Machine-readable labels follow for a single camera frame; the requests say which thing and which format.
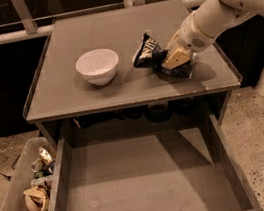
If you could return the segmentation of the blue chip bag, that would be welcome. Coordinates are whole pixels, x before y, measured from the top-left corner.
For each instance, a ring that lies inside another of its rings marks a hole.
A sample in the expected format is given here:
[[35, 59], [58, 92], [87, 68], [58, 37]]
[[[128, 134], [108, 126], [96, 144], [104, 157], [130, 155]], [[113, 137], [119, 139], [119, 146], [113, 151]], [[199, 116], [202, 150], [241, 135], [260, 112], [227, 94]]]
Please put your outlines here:
[[175, 69], [162, 68], [162, 61], [167, 56], [167, 50], [162, 49], [160, 45], [147, 32], [142, 36], [141, 46], [134, 54], [133, 66], [135, 68], [150, 68], [157, 72], [165, 73], [174, 77], [189, 78], [193, 70], [193, 55], [186, 64], [175, 67]]

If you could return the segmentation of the open grey top drawer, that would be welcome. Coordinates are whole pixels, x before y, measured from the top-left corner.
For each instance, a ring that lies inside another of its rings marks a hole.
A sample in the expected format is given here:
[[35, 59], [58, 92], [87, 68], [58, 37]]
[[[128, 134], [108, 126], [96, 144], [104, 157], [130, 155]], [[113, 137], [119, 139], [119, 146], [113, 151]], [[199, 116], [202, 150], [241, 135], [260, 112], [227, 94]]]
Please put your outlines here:
[[217, 118], [61, 140], [49, 211], [263, 211]]

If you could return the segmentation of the white ceramic bowl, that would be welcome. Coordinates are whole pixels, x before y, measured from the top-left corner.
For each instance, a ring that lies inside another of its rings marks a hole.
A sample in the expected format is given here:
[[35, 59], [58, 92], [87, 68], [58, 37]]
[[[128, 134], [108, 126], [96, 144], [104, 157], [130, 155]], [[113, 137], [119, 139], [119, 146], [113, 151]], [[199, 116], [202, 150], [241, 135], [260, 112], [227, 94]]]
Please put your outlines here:
[[117, 73], [118, 54], [109, 49], [94, 49], [80, 56], [76, 70], [89, 83], [107, 85]]

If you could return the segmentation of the grey wooden cabinet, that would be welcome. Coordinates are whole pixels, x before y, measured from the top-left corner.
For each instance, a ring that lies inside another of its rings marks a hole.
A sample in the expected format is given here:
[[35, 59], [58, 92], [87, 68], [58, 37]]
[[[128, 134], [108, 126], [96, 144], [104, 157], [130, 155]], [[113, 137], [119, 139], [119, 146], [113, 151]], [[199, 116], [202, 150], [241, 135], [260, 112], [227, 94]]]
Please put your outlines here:
[[[197, 53], [189, 79], [133, 67], [144, 32], [166, 46], [188, 14], [181, 0], [169, 0], [57, 20], [34, 76], [24, 118], [55, 143], [58, 133], [50, 127], [54, 120], [239, 87], [241, 76], [216, 46]], [[111, 49], [119, 58], [114, 79], [101, 87], [87, 83], [75, 67], [80, 56], [98, 48]]]

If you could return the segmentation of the crushed silver can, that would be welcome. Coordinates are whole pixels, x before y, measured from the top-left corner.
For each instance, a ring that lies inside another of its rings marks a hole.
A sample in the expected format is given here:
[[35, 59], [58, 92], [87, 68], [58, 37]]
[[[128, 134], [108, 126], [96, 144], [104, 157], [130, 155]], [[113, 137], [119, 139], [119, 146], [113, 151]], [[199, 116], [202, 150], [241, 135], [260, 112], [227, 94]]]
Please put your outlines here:
[[38, 154], [46, 165], [51, 165], [54, 162], [54, 156], [45, 147], [39, 147]]

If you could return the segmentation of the green crushed can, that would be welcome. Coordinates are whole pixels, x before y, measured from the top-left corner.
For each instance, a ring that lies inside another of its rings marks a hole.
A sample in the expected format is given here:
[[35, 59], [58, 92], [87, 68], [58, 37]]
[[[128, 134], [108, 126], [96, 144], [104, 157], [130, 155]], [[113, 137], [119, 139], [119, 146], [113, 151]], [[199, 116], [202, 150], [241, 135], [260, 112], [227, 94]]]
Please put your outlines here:
[[31, 170], [34, 173], [40, 172], [44, 167], [44, 162], [41, 158], [34, 160], [34, 162], [31, 165]]

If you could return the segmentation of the clear plastic bin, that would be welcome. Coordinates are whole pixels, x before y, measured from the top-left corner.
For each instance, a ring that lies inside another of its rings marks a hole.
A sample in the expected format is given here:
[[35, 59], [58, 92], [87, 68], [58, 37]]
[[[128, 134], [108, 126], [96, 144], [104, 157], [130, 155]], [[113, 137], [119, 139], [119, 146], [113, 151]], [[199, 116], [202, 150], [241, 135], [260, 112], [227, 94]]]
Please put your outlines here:
[[46, 147], [55, 154], [55, 150], [43, 136], [29, 139], [23, 147], [0, 211], [30, 211], [25, 204], [23, 192], [32, 187], [34, 174], [30, 167], [38, 157], [38, 148]]

